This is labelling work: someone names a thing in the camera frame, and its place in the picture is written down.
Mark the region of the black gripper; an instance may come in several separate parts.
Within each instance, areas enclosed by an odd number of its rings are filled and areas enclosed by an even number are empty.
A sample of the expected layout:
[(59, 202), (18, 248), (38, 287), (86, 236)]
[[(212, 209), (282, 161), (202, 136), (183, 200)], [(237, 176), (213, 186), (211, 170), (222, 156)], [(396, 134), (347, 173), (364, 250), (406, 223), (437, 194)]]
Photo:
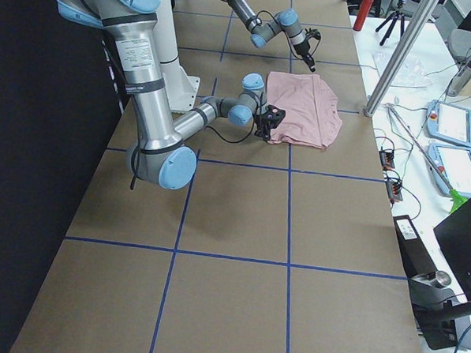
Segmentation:
[(310, 52), (308, 41), (305, 39), (300, 43), (296, 43), (293, 45), (293, 48), (297, 55), (301, 57), (302, 61), (308, 66), (310, 71), (314, 73), (316, 71), (316, 64)]
[(262, 138), (264, 141), (271, 139), (271, 131), (278, 126), (278, 108), (268, 107), (267, 110), (255, 117), (256, 137)]

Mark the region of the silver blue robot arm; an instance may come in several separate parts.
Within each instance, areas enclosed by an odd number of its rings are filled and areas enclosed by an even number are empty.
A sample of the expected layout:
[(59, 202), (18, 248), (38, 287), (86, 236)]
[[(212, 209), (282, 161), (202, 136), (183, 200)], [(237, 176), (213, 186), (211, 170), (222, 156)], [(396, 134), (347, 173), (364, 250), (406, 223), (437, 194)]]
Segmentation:
[(288, 44), (294, 49), (296, 56), (310, 69), (316, 71), (316, 64), (309, 45), (311, 38), (321, 41), (320, 33), (314, 28), (304, 29), (295, 9), (284, 9), (283, 11), (270, 14), (271, 19), (264, 23), (258, 13), (245, 0), (223, 0), (239, 17), (250, 33), (251, 42), (255, 48), (262, 48), (280, 33), (284, 33)]
[(62, 17), (110, 33), (117, 47), (125, 90), (133, 97), (137, 141), (127, 151), (134, 179), (179, 190), (196, 173), (197, 156), (186, 146), (188, 138), (217, 118), (237, 126), (252, 123), (256, 136), (269, 141), (270, 132), (285, 111), (267, 102), (264, 79), (250, 73), (236, 98), (208, 97), (185, 115), (173, 118), (158, 36), (153, 33), (161, 9), (171, 0), (57, 0)]

